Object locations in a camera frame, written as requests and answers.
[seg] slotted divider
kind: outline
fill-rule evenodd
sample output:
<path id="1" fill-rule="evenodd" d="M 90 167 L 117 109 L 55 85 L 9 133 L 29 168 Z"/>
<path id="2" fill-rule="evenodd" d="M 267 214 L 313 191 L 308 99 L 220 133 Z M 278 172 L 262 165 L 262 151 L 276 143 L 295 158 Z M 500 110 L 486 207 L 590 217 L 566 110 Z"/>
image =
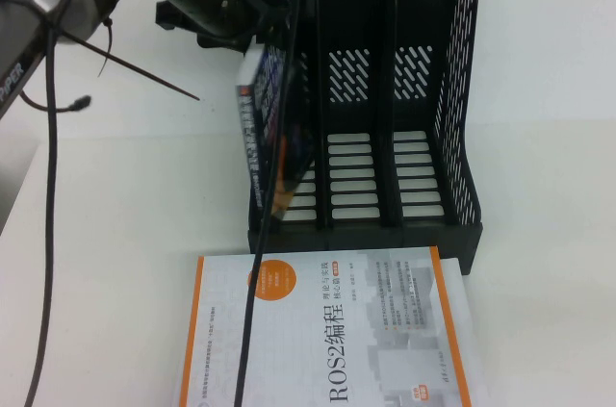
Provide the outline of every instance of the slotted divider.
<path id="1" fill-rule="evenodd" d="M 315 163 L 268 251 L 438 245 L 470 272 L 482 230 L 464 147 L 476 7 L 304 0 L 296 52 Z M 251 210 L 251 244 L 258 232 Z"/>

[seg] book cover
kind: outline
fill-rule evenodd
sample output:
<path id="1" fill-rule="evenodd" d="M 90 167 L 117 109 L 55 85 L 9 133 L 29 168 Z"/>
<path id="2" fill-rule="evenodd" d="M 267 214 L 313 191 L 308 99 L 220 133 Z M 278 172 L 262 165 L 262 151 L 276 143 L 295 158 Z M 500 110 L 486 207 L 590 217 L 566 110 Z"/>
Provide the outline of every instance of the book cover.
<path id="1" fill-rule="evenodd" d="M 240 122 L 250 174 L 259 211 L 263 211 L 282 93 L 285 52 L 273 44 L 252 41 L 237 80 Z M 314 158 L 310 129 L 310 98 L 292 83 L 287 98 L 280 161 L 272 215 L 282 219 L 295 189 Z"/>
<path id="2" fill-rule="evenodd" d="M 199 260 L 182 407 L 233 405 L 251 265 Z M 435 248 L 268 255 L 256 296 L 244 406 L 473 405 Z"/>

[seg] cable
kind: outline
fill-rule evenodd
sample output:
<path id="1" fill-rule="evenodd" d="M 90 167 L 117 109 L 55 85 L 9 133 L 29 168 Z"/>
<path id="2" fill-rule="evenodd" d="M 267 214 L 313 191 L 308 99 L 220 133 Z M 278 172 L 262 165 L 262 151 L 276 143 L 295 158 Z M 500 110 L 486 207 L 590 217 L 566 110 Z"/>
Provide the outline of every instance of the cable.
<path id="1" fill-rule="evenodd" d="M 105 57 L 105 62 L 103 63 L 103 66 L 100 67 L 100 72 L 98 72 L 99 77 L 102 75 L 103 70 L 105 70 L 105 65 L 107 65 L 107 61 L 109 60 L 109 55 L 112 53 L 112 45 L 114 44 L 114 29 L 112 29 L 112 25 L 114 25 L 114 22 L 112 21 L 110 17 L 107 17 L 105 20 L 103 20 L 103 25 L 107 27 L 109 45 L 107 46 L 107 56 Z"/>
<path id="2" fill-rule="evenodd" d="M 32 407 L 39 387 L 40 374 L 45 359 L 49 320 L 51 318 L 51 298 L 54 281 L 54 214 L 56 205 L 56 176 L 58 170 L 58 113 L 56 110 L 55 85 L 55 47 L 58 39 L 58 29 L 71 0 L 60 0 L 57 7 L 57 17 L 46 34 L 45 76 L 47 88 L 47 121 L 49 124 L 49 162 L 47 167 L 47 197 L 45 208 L 45 284 L 42 299 L 42 316 L 40 333 L 38 335 L 37 358 L 32 373 L 32 380 L 25 407 Z"/>
<path id="3" fill-rule="evenodd" d="M 240 367 L 238 369 L 238 382 L 235 391 L 234 407 L 242 407 L 244 400 L 244 385 L 246 378 L 246 370 L 248 367 L 248 355 L 250 352 L 250 334 L 252 332 L 252 316 L 254 314 L 254 300 L 257 285 L 259 282 L 259 271 L 263 254 L 268 242 L 268 234 L 270 233 L 271 209 L 276 189 L 276 178 L 278 176 L 278 166 L 280 160 L 280 147 L 284 128 L 285 109 L 287 96 L 290 90 L 290 72 L 293 65 L 295 53 L 295 39 L 297 35 L 297 23 L 299 21 L 300 0 L 293 0 L 291 9 L 291 22 L 289 31 L 289 46 L 284 62 L 284 71 L 282 74 L 282 91 L 280 96 L 280 105 L 278 107 L 278 123 L 276 127 L 276 137 L 273 143 L 273 157 L 271 159 L 271 169 L 269 170 L 268 193 L 263 209 L 263 218 L 261 221 L 261 230 L 259 232 L 259 240 L 254 253 L 254 262 L 252 265 L 252 275 L 250 276 L 250 284 L 248 286 L 248 297 L 246 299 L 246 309 L 244 315 L 244 333 L 242 335 L 242 349 L 240 352 Z"/>
<path id="4" fill-rule="evenodd" d="M 181 89 L 179 87 L 176 87 L 175 85 L 173 85 L 172 83 L 168 82 L 167 80 L 163 80 L 160 77 L 157 77 L 156 75 L 148 72 L 147 70 L 143 70 L 140 67 L 137 67 L 136 65 L 133 65 L 127 61 L 124 61 L 123 59 L 119 58 L 118 56 L 114 56 L 111 53 L 106 53 L 105 51 L 103 51 L 100 48 L 97 48 L 96 46 L 89 44 L 87 41 L 83 41 L 82 39 L 75 37 L 74 35 L 70 34 L 67 31 L 61 30 L 61 34 L 63 37 L 66 37 L 68 39 L 70 39 L 71 41 L 74 41 L 75 43 L 83 46 L 86 49 L 89 49 L 91 52 L 98 54 L 99 56 L 102 56 L 106 59 L 109 59 L 110 61 L 113 61 L 116 64 L 120 64 L 122 67 L 124 68 L 128 68 L 129 70 L 132 70 L 136 73 L 139 73 L 141 76 L 147 78 L 148 80 L 151 80 L 153 82 L 158 83 L 159 85 L 163 85 L 166 88 L 169 89 L 173 89 L 174 91 L 177 91 L 181 94 L 184 94 L 185 96 L 190 97 L 190 99 L 194 99 L 195 101 L 200 101 L 200 99 L 195 96 L 194 94 L 192 94 L 191 92 L 187 92 L 184 89 Z"/>
<path id="5" fill-rule="evenodd" d="M 30 97 L 28 96 L 28 94 L 26 94 L 24 90 L 21 93 L 19 93 L 19 96 L 21 97 L 21 99 L 23 99 L 23 102 L 28 104 L 33 109 L 36 109 L 41 112 L 47 112 L 49 110 L 49 108 L 45 106 L 41 106 L 40 104 L 37 104 L 35 101 L 30 99 Z M 77 99 L 75 102 L 73 102 L 70 106 L 60 107 L 59 109 L 56 109 L 56 114 L 65 114 L 67 112 L 83 111 L 86 107 L 90 106 L 91 102 L 92 102 L 91 96 L 89 95 L 82 96 L 79 99 Z"/>

